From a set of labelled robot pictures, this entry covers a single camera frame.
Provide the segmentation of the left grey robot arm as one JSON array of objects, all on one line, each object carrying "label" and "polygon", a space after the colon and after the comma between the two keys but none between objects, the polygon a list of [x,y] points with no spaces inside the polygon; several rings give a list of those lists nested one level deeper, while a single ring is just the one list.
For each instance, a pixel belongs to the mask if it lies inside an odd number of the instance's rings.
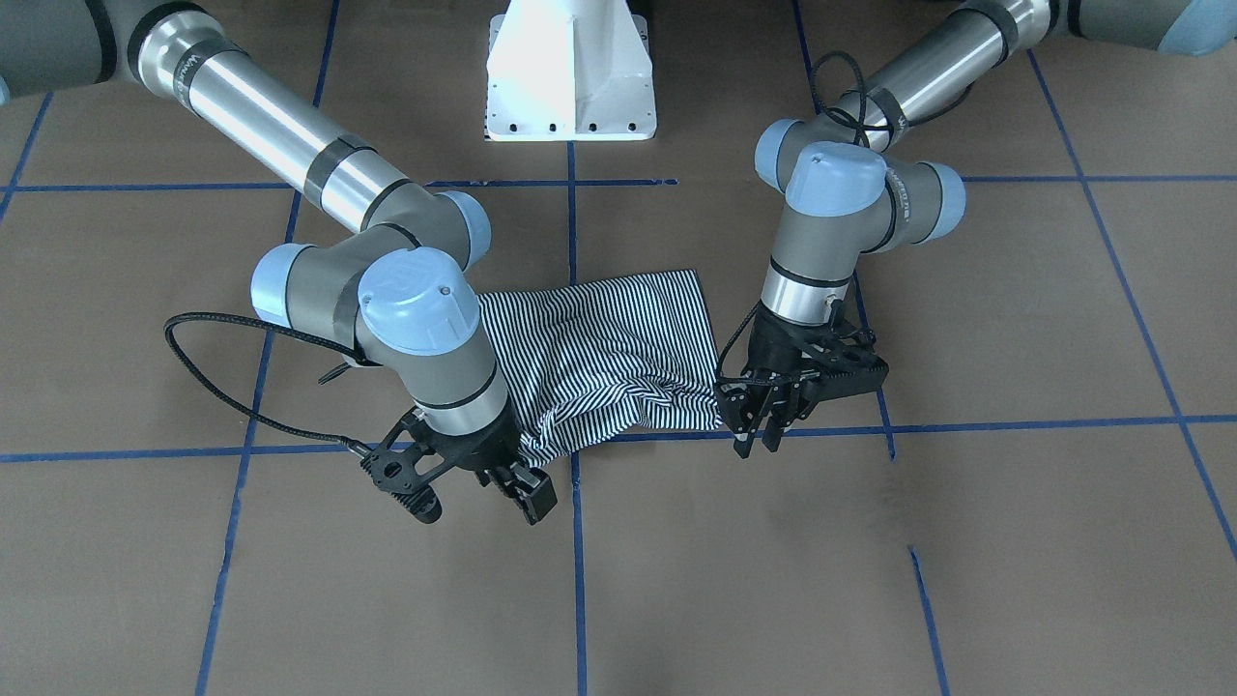
[{"label": "left grey robot arm", "polygon": [[1131,45],[1165,54],[1209,54],[1235,40],[1232,1],[964,1],[875,75],[831,51],[818,67],[847,63],[854,85],[816,117],[769,124],[755,171],[783,198],[760,302],[738,326],[743,368],[715,373],[734,452],[776,452],[785,431],[825,401],[877,392],[888,363],[875,333],[849,321],[857,261],[944,239],[964,216],[962,176],[892,158],[910,129],[962,104],[974,84],[1051,35]]}]

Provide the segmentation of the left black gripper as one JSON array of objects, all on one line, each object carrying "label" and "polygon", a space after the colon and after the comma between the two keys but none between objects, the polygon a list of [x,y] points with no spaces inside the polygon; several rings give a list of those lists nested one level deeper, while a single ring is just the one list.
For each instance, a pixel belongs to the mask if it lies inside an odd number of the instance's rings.
[{"label": "left black gripper", "polygon": [[717,410],[734,433],[734,452],[738,457],[750,457],[764,419],[762,444],[768,452],[778,452],[788,428],[816,410],[820,380],[826,373],[804,345],[821,342],[831,329],[831,321],[800,325],[783,320],[763,304],[755,305],[745,376],[769,380],[769,387],[736,380],[715,383]]}]

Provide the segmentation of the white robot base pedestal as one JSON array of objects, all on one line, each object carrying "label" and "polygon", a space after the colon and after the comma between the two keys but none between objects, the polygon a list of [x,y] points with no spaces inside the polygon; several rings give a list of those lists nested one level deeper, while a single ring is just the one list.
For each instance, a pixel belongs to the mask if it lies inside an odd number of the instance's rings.
[{"label": "white robot base pedestal", "polygon": [[658,129],[649,1],[512,1],[489,22],[482,134],[632,142]]}]

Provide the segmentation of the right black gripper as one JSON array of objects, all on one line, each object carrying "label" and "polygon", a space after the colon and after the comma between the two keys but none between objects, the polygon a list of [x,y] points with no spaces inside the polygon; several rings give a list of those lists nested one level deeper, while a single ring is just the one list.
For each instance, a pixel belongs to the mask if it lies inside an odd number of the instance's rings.
[{"label": "right black gripper", "polygon": [[537,525],[554,509],[558,497],[548,473],[527,467],[520,454],[520,423],[511,401],[499,418],[468,435],[452,436],[430,431],[429,448],[447,462],[473,472],[481,486],[494,485],[512,499],[529,525]]}]

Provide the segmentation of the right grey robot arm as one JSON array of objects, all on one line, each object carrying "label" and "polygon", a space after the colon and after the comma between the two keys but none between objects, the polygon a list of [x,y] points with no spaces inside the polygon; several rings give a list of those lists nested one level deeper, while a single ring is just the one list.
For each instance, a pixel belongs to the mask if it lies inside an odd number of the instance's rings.
[{"label": "right grey robot arm", "polygon": [[518,452],[515,387],[499,335],[465,274],[491,244],[489,216],[464,192],[429,192],[292,91],[235,45],[195,1],[5,1],[2,101],[127,83],[176,103],[251,155],[301,206],[343,229],[327,244],[287,241],[251,274],[251,325],[383,368],[407,410],[383,439],[249,418],[353,450],[362,471],[416,520],[442,516],[435,480],[473,473],[537,524],[555,507],[550,476]]}]

